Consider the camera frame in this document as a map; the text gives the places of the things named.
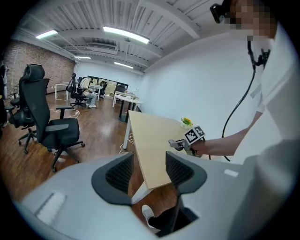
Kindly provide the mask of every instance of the white wall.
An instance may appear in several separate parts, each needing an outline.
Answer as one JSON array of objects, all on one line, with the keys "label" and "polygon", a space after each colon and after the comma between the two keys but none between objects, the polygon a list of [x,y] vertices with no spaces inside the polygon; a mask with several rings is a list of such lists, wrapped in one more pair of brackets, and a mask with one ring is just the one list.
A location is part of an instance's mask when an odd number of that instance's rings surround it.
[{"label": "white wall", "polygon": [[[253,91],[259,84],[257,70]],[[226,119],[244,95],[252,77],[247,43],[228,34],[200,40],[162,59],[144,75],[139,95],[145,113],[200,125],[207,139],[220,138]],[[251,123],[259,95],[249,95],[227,125],[225,135]]]},{"label": "white wall", "polygon": [[138,74],[96,63],[80,62],[76,70],[78,77],[95,76],[108,80],[128,84],[128,90],[133,91],[138,88],[141,79]]}]

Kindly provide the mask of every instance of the ceiling light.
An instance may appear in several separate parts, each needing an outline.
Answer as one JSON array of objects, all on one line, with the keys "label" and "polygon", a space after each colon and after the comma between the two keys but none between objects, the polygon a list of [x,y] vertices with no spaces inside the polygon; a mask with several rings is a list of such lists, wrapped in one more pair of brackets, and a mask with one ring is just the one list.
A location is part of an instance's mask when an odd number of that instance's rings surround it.
[{"label": "ceiling light", "polygon": [[45,33],[43,33],[41,35],[36,36],[36,38],[41,39],[41,38],[45,38],[47,36],[50,36],[50,35],[53,35],[53,34],[56,34],[56,33],[57,33],[57,31],[51,30],[49,32],[45,32]]},{"label": "ceiling light", "polygon": [[125,30],[121,30],[121,29],[117,29],[117,28],[110,28],[110,27],[103,27],[103,30],[105,32],[112,32],[112,33],[120,34],[120,35],[129,37],[129,38],[133,38],[133,39],[141,41],[145,44],[147,44],[149,42],[148,38],[142,37],[140,35],[137,35],[135,33],[128,32],[128,31],[125,31]]},{"label": "ceiling light", "polygon": [[128,66],[128,65],[125,65],[125,64],[121,64],[121,63],[118,63],[118,62],[114,62],[114,64],[117,64],[117,65],[120,65],[120,66],[123,66],[123,67],[127,67],[127,68],[133,69],[133,67],[131,67],[131,66]]},{"label": "ceiling light", "polygon": [[74,56],[75,58],[82,58],[82,59],[90,59],[90,57],[80,57],[80,56]]}]

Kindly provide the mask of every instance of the black table leg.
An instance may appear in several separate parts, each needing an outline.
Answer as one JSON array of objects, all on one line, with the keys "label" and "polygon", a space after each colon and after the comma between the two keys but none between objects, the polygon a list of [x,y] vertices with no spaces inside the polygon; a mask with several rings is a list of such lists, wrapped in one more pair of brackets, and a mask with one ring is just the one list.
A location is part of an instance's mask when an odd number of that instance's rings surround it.
[{"label": "black table leg", "polygon": [[125,122],[128,122],[128,118],[129,118],[129,110],[130,110],[130,107],[131,107],[131,103],[129,103],[129,105],[128,105],[128,110],[127,110],[127,114],[126,114],[126,120],[125,120]]},{"label": "black table leg", "polygon": [[123,106],[124,106],[124,101],[122,101],[122,105],[121,105],[121,110],[120,110],[120,114],[119,114],[120,118],[122,117]]}]

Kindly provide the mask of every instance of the ceiling vent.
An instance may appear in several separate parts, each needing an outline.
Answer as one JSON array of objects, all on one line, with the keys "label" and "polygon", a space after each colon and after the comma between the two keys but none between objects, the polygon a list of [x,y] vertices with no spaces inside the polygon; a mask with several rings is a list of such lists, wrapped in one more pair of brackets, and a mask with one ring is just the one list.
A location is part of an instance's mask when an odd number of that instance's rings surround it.
[{"label": "ceiling vent", "polygon": [[113,55],[118,54],[118,47],[116,45],[105,44],[105,43],[88,43],[87,48],[98,53],[109,53]]}]

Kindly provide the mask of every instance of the black and white marker cube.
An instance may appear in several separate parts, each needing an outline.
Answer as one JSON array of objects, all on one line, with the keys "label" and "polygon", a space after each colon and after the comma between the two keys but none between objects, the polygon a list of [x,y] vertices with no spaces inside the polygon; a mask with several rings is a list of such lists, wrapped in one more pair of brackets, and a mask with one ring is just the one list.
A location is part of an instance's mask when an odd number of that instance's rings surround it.
[{"label": "black and white marker cube", "polygon": [[202,129],[199,126],[193,127],[187,133],[184,134],[184,137],[189,145],[197,142],[204,136],[205,133],[202,131]]}]

